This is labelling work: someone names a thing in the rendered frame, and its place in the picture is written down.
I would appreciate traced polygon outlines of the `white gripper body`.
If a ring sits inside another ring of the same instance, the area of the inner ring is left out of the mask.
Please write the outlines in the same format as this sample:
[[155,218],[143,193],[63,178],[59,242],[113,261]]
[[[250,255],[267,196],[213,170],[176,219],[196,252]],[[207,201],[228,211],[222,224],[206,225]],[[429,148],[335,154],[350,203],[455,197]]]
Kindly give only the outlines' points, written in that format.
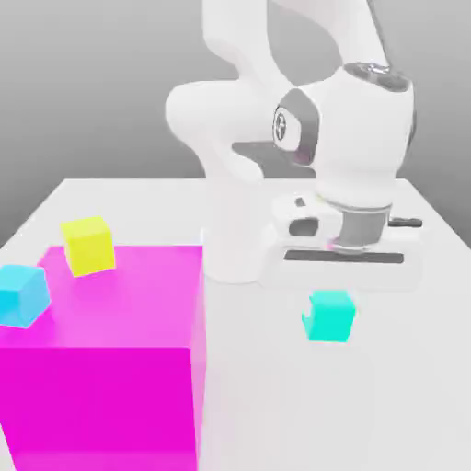
[[278,248],[269,255],[261,285],[308,290],[410,291],[421,279],[422,248],[422,241],[415,234],[388,234],[362,253]]

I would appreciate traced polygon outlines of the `small yellow cube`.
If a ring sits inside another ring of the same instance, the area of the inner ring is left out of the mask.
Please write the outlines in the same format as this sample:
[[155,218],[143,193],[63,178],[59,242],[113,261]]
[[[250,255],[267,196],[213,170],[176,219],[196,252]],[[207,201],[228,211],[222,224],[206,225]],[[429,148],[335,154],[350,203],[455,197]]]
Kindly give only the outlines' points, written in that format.
[[61,223],[61,231],[65,257],[74,277],[116,268],[111,231],[101,216]]

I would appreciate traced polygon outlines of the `small turquoise cube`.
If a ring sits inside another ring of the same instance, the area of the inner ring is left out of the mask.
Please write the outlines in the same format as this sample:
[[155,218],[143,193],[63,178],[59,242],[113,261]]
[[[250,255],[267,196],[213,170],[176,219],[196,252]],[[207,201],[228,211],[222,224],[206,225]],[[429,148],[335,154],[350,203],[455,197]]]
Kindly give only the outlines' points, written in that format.
[[310,316],[302,314],[309,340],[347,342],[356,315],[356,306],[347,291],[319,290],[310,296]]

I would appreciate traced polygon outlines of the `small blue cube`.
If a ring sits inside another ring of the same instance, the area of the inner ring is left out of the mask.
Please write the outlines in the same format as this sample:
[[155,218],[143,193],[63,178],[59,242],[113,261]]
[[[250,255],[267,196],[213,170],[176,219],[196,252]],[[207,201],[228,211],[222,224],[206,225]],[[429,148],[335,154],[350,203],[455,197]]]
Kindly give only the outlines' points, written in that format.
[[0,326],[28,328],[50,303],[44,268],[24,265],[0,268]]

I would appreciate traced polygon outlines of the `large magenta box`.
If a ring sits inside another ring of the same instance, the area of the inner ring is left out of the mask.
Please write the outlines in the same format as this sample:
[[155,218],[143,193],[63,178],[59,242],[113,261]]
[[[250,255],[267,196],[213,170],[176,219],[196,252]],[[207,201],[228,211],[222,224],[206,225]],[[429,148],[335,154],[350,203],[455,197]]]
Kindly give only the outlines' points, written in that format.
[[17,471],[198,471],[202,249],[115,256],[115,270],[76,278],[49,248],[50,308],[0,327],[0,426]]

